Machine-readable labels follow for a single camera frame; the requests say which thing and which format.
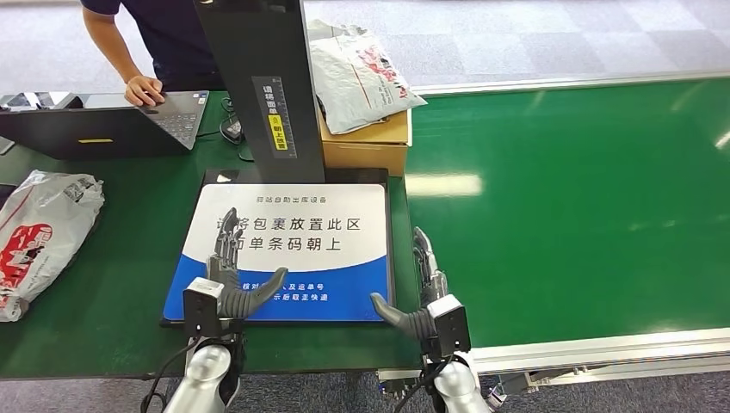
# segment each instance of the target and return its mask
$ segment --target white plastic bag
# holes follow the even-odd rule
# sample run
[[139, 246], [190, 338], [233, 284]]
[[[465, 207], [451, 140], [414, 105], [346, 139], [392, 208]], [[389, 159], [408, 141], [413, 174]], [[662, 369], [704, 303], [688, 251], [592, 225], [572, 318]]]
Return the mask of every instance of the white plastic bag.
[[330, 133], [351, 132], [426, 104], [411, 92], [370, 32], [354, 26], [333, 28], [321, 21], [308, 23], [307, 29], [315, 39], [309, 41], [314, 88]]
[[34, 170], [0, 209], [0, 322], [17, 321], [56, 280], [104, 203], [91, 175]]

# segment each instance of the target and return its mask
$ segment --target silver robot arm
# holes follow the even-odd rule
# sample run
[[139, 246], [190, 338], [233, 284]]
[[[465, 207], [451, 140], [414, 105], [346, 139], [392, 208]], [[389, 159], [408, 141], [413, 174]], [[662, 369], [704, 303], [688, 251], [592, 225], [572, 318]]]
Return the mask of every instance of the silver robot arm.
[[373, 307], [386, 322], [421, 342], [424, 385], [437, 412], [492, 413], [504, 398], [494, 392], [486, 400], [481, 396], [479, 377], [469, 366], [472, 344], [466, 310], [449, 294], [446, 274], [438, 269], [431, 242], [420, 228], [415, 228], [414, 243], [421, 274], [421, 308], [403, 313], [378, 293], [370, 294]]
[[196, 278], [183, 293], [188, 351], [185, 376], [165, 413], [223, 413], [238, 393], [243, 370], [244, 338], [240, 321], [253, 314], [278, 291], [287, 275], [277, 269], [253, 291], [238, 281], [236, 208], [220, 223], [215, 252], [207, 260], [206, 278]]

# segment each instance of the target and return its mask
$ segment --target instruction sign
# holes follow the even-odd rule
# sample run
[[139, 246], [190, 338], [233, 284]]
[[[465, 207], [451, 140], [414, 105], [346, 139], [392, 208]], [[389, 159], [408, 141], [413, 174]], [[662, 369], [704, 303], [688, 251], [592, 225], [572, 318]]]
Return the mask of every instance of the instruction sign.
[[257, 93], [263, 121], [267, 124], [269, 142], [275, 158], [296, 158], [296, 145], [289, 122], [287, 98], [280, 77], [254, 76], [251, 78]]
[[386, 192], [377, 184], [207, 185], [190, 224], [164, 317], [183, 320], [183, 290], [205, 277], [223, 218], [238, 214], [238, 276], [255, 290], [279, 267], [281, 290], [249, 320], [377, 321], [388, 297]]

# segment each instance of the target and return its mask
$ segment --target white sign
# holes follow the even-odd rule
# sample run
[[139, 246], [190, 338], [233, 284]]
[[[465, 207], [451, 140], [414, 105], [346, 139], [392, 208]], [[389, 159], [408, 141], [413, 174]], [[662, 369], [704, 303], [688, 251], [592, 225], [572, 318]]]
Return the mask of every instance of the white sign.
[[[235, 207], [243, 230], [238, 269], [287, 267], [306, 272], [351, 267], [387, 255], [385, 205], [385, 189], [377, 184], [207, 185], [182, 253], [205, 262], [213, 254], [222, 218]], [[296, 297], [302, 300], [303, 295]]]

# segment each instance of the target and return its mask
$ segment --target person's arm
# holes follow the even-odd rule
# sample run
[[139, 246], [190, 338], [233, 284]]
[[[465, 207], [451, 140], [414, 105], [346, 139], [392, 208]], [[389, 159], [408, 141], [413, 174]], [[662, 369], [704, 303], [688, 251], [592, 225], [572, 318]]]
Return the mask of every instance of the person's arm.
[[102, 15], [85, 7], [83, 13], [84, 24], [91, 39], [127, 84], [124, 94], [126, 99], [137, 106], [142, 104], [154, 106], [155, 102], [164, 102], [160, 94], [162, 82], [144, 76], [139, 71], [116, 27], [114, 15]]

